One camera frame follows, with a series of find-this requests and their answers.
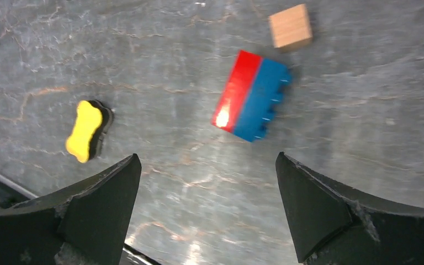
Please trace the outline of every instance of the blue block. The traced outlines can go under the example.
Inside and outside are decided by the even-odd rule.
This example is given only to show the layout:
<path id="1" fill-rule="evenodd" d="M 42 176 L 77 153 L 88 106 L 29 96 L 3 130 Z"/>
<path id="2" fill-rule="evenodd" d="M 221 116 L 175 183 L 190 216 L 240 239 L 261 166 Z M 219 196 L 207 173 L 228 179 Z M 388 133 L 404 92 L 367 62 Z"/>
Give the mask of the blue block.
<path id="1" fill-rule="evenodd" d="M 252 142 L 266 135 L 266 126 L 274 118 L 273 106 L 283 99 L 282 87 L 292 81 L 287 67 L 264 59 L 241 110 L 233 134 Z"/>

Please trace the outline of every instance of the gray floor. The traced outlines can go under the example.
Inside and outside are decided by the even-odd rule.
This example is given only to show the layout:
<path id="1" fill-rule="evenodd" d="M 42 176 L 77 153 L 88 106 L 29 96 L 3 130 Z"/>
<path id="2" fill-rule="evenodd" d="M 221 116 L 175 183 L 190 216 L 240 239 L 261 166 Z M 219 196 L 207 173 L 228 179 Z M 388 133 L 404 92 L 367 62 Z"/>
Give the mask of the gray floor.
<path id="1" fill-rule="evenodd" d="M 307 1 L 314 43 L 284 56 L 267 16 L 301 2 L 203 3 L 0 0 L 0 172 L 43 195 L 138 153 L 126 242 L 164 264 L 296 264 L 279 151 L 424 206 L 424 0 Z M 254 144 L 209 124 L 239 49 L 297 79 Z M 82 165 L 64 142 L 92 98 L 116 118 Z"/>

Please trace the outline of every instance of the lego brick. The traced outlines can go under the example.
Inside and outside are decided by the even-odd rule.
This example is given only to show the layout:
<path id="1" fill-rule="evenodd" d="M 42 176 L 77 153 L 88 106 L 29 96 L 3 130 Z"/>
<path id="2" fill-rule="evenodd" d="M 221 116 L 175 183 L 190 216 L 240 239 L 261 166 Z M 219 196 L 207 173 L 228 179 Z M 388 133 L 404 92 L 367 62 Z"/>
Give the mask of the lego brick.
<path id="1" fill-rule="evenodd" d="M 261 65 L 262 58 L 241 50 L 219 100 L 211 123 L 225 131 L 233 132 L 243 103 Z"/>
<path id="2" fill-rule="evenodd" d="M 274 47 L 281 52 L 299 49 L 312 41 L 311 25 L 305 4 L 269 17 Z"/>
<path id="3" fill-rule="evenodd" d="M 274 118 L 274 105 L 283 99 L 282 87 L 292 79 L 284 64 L 264 59 L 249 91 L 233 134 L 247 141 L 261 139 Z"/>

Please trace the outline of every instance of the wooden block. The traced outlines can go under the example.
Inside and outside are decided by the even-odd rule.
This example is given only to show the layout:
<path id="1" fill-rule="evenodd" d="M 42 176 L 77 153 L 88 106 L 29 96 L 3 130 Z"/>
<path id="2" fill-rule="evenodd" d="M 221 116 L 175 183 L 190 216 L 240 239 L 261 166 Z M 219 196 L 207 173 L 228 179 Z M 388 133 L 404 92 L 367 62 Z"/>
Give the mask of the wooden block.
<path id="1" fill-rule="evenodd" d="M 311 43 L 311 25 L 305 4 L 271 15 L 269 24 L 274 47 L 281 52 L 296 50 Z"/>

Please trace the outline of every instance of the sponge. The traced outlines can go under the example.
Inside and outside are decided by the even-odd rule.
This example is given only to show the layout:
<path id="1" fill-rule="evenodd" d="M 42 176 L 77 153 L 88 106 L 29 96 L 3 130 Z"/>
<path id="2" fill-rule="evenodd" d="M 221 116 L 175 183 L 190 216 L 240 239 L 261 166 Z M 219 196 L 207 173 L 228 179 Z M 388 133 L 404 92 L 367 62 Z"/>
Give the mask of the sponge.
<path id="1" fill-rule="evenodd" d="M 113 112 L 98 100 L 83 100 L 77 106 L 77 118 L 66 149 L 80 163 L 97 157 L 102 148 L 103 137 L 113 123 Z"/>

